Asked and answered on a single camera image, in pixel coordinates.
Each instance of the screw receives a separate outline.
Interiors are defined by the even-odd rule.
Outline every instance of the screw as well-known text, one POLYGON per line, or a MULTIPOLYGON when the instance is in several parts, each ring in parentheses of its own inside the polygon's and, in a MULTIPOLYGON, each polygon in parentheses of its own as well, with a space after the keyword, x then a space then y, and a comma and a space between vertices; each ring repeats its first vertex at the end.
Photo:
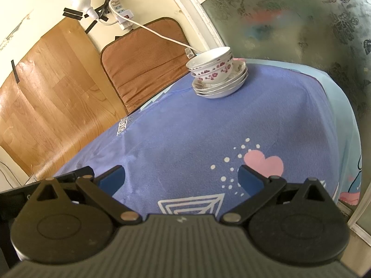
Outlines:
POLYGON ((223 215, 223 220, 227 223, 238 223, 241 220, 241 215, 238 213, 226 213, 223 215))
POLYGON ((139 214, 134 211, 125 211, 120 215, 123 221, 136 221, 139 218, 139 214))

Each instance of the wood panel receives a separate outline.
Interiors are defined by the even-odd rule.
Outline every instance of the wood panel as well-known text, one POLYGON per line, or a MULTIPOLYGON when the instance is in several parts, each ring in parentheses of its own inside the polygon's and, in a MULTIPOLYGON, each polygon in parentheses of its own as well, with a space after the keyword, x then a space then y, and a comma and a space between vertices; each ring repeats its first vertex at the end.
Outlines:
POLYGON ((65 18, 17 64, 0 88, 0 145, 37 178, 53 175, 125 114, 99 53, 65 18))

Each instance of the blue tablecloth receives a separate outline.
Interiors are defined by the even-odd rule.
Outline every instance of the blue tablecloth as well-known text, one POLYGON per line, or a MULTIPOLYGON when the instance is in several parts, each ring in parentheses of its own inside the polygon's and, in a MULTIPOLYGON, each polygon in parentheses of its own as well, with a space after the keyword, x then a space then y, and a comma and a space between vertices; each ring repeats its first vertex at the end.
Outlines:
POLYGON ((339 194, 336 119, 321 84, 276 66, 248 67, 243 87, 216 100, 196 96, 193 77, 184 76, 58 174, 89 165, 98 175, 123 165, 125 184, 114 198, 143 217, 223 214, 249 197, 237 180, 242 164, 288 182, 316 177, 331 196, 339 194))

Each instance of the ribbed gray surface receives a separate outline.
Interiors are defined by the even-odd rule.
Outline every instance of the ribbed gray surface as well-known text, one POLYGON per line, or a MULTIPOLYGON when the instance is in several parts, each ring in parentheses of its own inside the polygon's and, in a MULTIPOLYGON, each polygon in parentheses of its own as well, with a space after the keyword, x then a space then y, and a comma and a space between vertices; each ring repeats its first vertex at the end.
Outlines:
POLYGON ((266 258, 240 228, 212 215, 151 215, 120 228, 114 241, 90 259, 61 266, 21 262, 4 278, 357 277, 339 262, 297 268, 266 258))

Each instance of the stack of bowls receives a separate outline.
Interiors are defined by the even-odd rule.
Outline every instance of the stack of bowls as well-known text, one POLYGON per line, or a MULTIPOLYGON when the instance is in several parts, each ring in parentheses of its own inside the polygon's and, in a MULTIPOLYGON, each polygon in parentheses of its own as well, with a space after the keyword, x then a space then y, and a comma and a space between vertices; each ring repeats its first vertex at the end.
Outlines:
POLYGON ((192 87, 198 96, 221 98, 237 91, 245 82, 245 62, 233 60, 230 47, 211 49, 192 58, 187 64, 195 78, 192 87))

